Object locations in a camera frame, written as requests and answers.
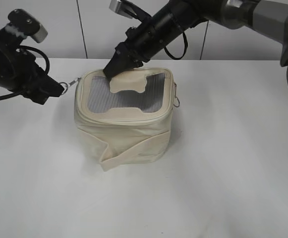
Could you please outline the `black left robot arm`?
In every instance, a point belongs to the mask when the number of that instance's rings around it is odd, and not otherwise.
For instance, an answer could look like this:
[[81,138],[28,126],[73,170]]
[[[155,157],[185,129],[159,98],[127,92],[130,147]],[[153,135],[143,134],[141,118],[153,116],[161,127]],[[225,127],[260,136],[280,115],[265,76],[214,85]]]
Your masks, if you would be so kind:
[[50,60],[41,50],[29,46],[6,46],[0,41],[0,88],[10,93],[0,101],[23,96],[43,105],[60,97],[65,88],[49,76]]

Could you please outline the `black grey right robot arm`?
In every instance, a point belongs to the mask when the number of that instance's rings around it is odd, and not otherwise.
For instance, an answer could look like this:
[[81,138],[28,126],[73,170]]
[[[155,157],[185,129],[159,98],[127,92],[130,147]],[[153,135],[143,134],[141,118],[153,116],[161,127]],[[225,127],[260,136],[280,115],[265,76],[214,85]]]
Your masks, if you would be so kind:
[[127,0],[114,0],[110,9],[140,24],[129,28],[126,40],[116,46],[103,70],[108,78],[142,67],[186,30],[206,21],[232,30],[248,27],[280,43],[280,64],[288,69],[288,4],[269,0],[171,0],[150,15]]

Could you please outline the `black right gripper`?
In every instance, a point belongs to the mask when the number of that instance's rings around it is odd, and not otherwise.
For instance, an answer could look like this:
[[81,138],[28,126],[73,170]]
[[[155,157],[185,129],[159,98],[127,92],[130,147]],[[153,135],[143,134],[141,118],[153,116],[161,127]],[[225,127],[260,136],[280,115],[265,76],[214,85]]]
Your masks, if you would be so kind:
[[166,4],[153,16],[141,8],[139,13],[141,24],[127,29],[126,40],[118,44],[116,52],[103,69],[108,80],[129,69],[142,67],[143,62],[150,61],[161,50],[173,60],[183,58],[173,56],[167,49],[169,43],[183,35],[183,29],[170,6]]

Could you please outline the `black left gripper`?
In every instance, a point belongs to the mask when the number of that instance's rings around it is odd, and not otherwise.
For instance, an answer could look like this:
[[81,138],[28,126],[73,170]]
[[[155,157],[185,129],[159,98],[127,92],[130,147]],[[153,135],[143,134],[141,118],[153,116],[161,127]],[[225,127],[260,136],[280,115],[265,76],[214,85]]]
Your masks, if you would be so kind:
[[[45,60],[45,69],[36,63],[35,52]],[[44,104],[49,97],[60,97],[65,88],[48,76],[50,61],[47,55],[37,48],[17,48],[15,57],[14,92],[36,104]]]

